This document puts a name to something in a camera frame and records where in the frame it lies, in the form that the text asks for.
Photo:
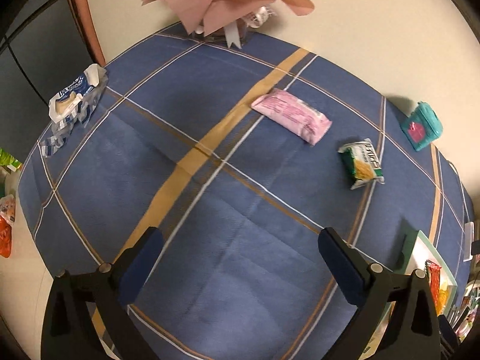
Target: green package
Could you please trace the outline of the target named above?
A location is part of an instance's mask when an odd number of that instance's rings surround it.
[[[22,163],[18,161],[14,156],[0,148],[0,167],[8,166],[16,170],[22,166]]]
[[[385,183],[380,161],[370,139],[343,145],[338,152],[352,178],[351,190],[372,182]]]

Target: white wall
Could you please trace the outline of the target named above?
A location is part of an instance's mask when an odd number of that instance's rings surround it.
[[[110,60],[175,18],[161,2],[88,0]],[[297,17],[281,2],[262,31],[304,47],[387,97],[426,101],[443,123],[436,142],[467,190],[480,196],[480,44],[450,0],[313,0]]]

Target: pink snack wrapper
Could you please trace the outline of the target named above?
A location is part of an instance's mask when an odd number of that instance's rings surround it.
[[[314,146],[332,126],[328,118],[294,95],[273,89],[251,107]]]

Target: pink label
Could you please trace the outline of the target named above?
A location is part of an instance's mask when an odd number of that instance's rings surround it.
[[[332,125],[324,114],[279,89],[259,97],[251,107],[297,134],[310,145],[315,145]]]
[[[411,122],[409,127],[409,134],[415,143],[419,143],[425,138],[425,128],[421,123]]]

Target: teal container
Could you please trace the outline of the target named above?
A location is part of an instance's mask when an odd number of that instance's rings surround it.
[[[443,132],[443,126],[438,116],[424,102],[418,103],[417,108],[402,123],[401,127],[417,152],[430,145],[435,139],[440,138]]]

